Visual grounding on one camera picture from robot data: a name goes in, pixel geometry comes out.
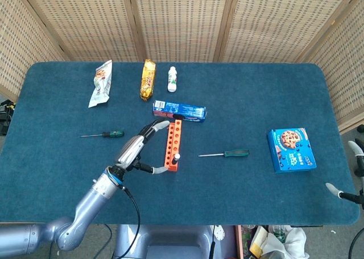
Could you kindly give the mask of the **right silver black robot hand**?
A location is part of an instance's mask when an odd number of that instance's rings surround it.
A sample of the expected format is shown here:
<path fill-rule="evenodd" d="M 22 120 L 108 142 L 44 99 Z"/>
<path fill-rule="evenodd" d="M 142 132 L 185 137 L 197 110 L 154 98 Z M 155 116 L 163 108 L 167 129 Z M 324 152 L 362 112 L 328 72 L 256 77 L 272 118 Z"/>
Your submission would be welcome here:
<path fill-rule="evenodd" d="M 363 207 L 363 142 L 360 139 L 355 139 L 354 141 L 348 141 L 348 146 L 354 152 L 357 160 L 358 167 L 354 171 L 354 174 L 361 180 L 359 195 L 343 192 L 328 182 L 325 186 L 334 196 L 354 202 L 355 204 L 360 204 Z"/>

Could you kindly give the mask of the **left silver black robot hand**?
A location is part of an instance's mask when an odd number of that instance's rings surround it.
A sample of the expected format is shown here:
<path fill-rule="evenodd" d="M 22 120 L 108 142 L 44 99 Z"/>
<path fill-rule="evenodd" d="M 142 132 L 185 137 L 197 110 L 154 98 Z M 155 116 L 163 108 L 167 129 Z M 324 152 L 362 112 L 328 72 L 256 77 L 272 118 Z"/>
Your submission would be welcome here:
<path fill-rule="evenodd" d="M 109 169 L 110 173 L 117 178 L 122 179 L 124 173 L 133 168 L 151 174 L 162 174 L 166 172 L 168 168 L 165 166 L 155 168 L 141 163 L 140 152 L 156 132 L 168 127 L 169 124 L 169 120 L 157 119 L 142 128 L 142 130 L 136 136 L 132 137 L 122 148 L 116 163 Z"/>

